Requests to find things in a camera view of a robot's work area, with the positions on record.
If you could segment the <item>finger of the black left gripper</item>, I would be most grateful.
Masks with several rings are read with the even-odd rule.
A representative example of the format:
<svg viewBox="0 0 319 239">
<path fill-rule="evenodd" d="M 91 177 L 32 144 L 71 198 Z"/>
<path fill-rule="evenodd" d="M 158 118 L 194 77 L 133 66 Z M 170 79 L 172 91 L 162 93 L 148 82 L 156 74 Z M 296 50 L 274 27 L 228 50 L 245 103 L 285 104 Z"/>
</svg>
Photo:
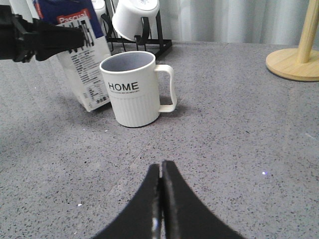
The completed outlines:
<svg viewBox="0 0 319 239">
<path fill-rule="evenodd" d="M 38 61 L 60 52 L 84 46 L 84 32 L 80 28 L 63 27 L 33 19 L 31 46 Z"/>
</svg>

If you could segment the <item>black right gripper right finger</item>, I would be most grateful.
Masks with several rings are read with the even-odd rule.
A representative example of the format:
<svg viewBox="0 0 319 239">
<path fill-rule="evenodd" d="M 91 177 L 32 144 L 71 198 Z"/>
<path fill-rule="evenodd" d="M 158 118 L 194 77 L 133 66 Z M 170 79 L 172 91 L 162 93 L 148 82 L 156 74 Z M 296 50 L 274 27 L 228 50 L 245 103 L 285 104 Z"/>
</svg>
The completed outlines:
<svg viewBox="0 0 319 239">
<path fill-rule="evenodd" d="M 173 161 L 162 163 L 162 203 L 167 239 L 241 239 L 194 194 Z"/>
</svg>

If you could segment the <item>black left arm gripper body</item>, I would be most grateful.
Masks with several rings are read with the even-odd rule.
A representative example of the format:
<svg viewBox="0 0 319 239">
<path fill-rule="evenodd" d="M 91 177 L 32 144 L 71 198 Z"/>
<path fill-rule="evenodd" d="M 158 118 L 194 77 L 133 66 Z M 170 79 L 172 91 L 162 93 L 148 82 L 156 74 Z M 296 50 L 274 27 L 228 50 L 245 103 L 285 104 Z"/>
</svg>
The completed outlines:
<svg viewBox="0 0 319 239">
<path fill-rule="evenodd" d="M 32 24 L 8 5 L 0 6 L 0 58 L 14 62 L 29 62 L 36 49 L 36 33 Z"/>
</svg>

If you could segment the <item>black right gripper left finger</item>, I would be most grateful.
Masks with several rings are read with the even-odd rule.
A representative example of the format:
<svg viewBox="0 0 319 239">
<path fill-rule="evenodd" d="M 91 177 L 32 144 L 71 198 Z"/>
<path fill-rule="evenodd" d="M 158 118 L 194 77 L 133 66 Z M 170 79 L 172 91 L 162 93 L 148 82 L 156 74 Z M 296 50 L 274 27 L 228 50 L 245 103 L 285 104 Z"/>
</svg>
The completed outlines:
<svg viewBox="0 0 319 239">
<path fill-rule="evenodd" d="M 136 194 L 95 239 L 160 237 L 160 166 L 152 164 Z"/>
</svg>

